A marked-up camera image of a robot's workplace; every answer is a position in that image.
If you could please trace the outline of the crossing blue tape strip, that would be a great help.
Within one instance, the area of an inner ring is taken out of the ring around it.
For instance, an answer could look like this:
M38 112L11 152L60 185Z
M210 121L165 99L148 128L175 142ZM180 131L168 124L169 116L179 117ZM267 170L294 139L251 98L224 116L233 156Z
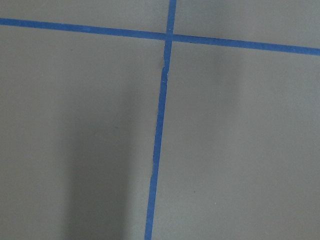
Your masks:
M150 182L149 182L149 194L148 194L148 202L147 202L147 209L146 209L145 231L144 231L145 240L151 240L152 234L153 234L158 175L159 175L161 147L162 147L162 135L163 135L166 97L167 97L167 88L168 88L168 75L170 72L176 6L177 6L177 2L175 0L169 1L166 32L165 32L165 38L164 38L163 68L161 72L160 90L159 90L159 98L158 98L158 111L157 111L153 155L152 155L152 173L151 173Z

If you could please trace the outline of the long blue tape strip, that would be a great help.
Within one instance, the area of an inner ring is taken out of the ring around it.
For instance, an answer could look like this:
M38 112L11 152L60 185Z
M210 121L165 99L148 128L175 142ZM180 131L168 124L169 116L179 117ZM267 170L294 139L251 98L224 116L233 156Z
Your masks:
M34 20L23 20L23 19L13 19L13 18L1 18L0 24L2 26L78 32L78 33L98 34L98 35L108 35L108 36L118 36L118 37L151 39L151 40L159 40L159 41L164 41L168 36L166 33L161 33L161 32L119 29L119 28L56 23L56 22L45 22L45 21L34 21ZM274 51L274 52L293 53L293 54L302 54L302 55L311 55L311 56L320 55L319 48L305 47L305 46L233 40L233 39L213 38L213 37L204 37L204 36L192 36L192 35L183 35L183 34L173 34L170 38L172 39L173 42L181 42L181 43L223 46L223 47L232 47L232 48L263 50L263 51Z

